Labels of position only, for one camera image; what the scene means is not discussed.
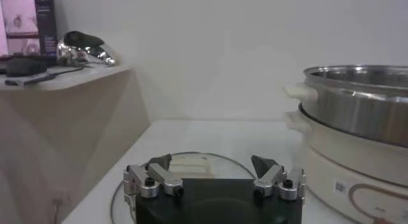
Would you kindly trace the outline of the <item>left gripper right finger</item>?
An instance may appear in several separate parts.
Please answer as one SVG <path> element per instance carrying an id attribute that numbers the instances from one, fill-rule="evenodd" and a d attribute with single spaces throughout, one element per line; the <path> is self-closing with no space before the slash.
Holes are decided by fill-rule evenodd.
<path id="1" fill-rule="evenodd" d="M 257 201 L 278 195 L 280 199 L 293 202 L 305 201 L 306 174 L 302 168 L 289 172 L 273 159 L 251 156 L 257 178 L 253 181 L 253 195 Z"/>

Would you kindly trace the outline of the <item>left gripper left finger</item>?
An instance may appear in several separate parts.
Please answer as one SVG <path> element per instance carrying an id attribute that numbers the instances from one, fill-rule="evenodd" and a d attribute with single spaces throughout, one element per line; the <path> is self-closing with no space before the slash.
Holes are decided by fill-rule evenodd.
<path id="1" fill-rule="evenodd" d="M 128 165 L 123 173 L 125 195 L 140 195 L 155 198 L 160 188 L 166 195 L 181 197 L 184 194 L 183 180 L 169 171 L 171 154 L 151 158 L 145 165 Z"/>

